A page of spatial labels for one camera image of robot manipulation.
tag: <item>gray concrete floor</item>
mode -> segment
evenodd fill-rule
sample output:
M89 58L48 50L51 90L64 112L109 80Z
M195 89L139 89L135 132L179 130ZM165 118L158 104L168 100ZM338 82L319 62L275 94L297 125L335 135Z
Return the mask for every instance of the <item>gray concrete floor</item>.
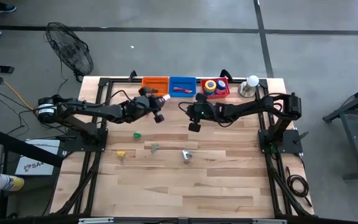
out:
M0 15L0 25L44 26L59 21L68 26L257 28L251 0L15 0L13 14ZM358 0L260 0L266 29L358 30ZM53 95L59 84L60 63L43 32L4 31L0 37L0 64L16 68L3 75L22 96L35 105ZM215 76L223 68L235 77L266 77L259 35L77 32L91 50L91 75ZM357 171L340 121L325 124L324 114L335 110L358 90L358 36L268 35L275 77L284 78L288 91L303 100L298 129L309 131L303 140L308 182L314 210L326 218L358 221L358 181L344 183L342 176ZM61 95L76 97L80 84L70 77ZM14 97L5 87L0 91ZM22 108L11 104L15 110ZM2 112L0 130L18 125L17 116ZM34 116L24 115L30 131L20 139L51 136ZM20 216L40 215L50 189L19 194L12 210ZM25 206L29 202L31 209Z

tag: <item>orange tray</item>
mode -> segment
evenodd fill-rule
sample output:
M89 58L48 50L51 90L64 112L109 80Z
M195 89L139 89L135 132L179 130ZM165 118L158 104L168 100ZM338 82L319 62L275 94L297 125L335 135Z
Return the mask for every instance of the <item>orange tray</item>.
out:
M154 90L158 90L154 95L162 96L168 94L169 77L143 77L142 87L147 86Z

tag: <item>wooden tabletop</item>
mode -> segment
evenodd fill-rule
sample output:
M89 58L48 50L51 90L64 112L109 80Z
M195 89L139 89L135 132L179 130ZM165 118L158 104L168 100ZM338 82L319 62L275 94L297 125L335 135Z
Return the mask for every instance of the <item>wooden tabletop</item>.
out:
M80 100L95 101L99 78L84 78ZM239 104L254 100L240 97L238 84L229 87L231 94L227 98L211 101ZM112 92L125 90L132 98L138 95L139 88L140 83L115 83ZM268 79L268 89L271 93L286 93L281 78ZM112 103L125 100L123 94L118 94ZM165 121L160 124L153 116L131 124L108 123L108 143L101 157L92 216L272 218L266 161L257 139L257 115L241 117L228 128L201 121L201 131L194 133L188 130L189 118L178 108L181 101L194 99L172 98L162 108ZM79 118L91 121L89 116ZM134 132L142 137L134 139ZM153 143L160 147L151 154ZM183 162L184 149L194 155L189 164ZM125 151L126 157L119 158L117 151ZM292 154L282 156L291 174L305 177L299 158ZM63 161L51 212L61 208L76 189L83 157L83 152L74 152ZM278 186L277 189L284 212L282 192ZM297 199L313 213L303 198Z

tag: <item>standing fan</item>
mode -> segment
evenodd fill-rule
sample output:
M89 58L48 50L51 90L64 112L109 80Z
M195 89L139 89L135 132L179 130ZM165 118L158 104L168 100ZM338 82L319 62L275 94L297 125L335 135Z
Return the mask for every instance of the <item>standing fan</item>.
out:
M45 31L47 41L60 60L74 72L75 79L89 75L93 61L88 45L80 40L69 28L59 22L50 22Z

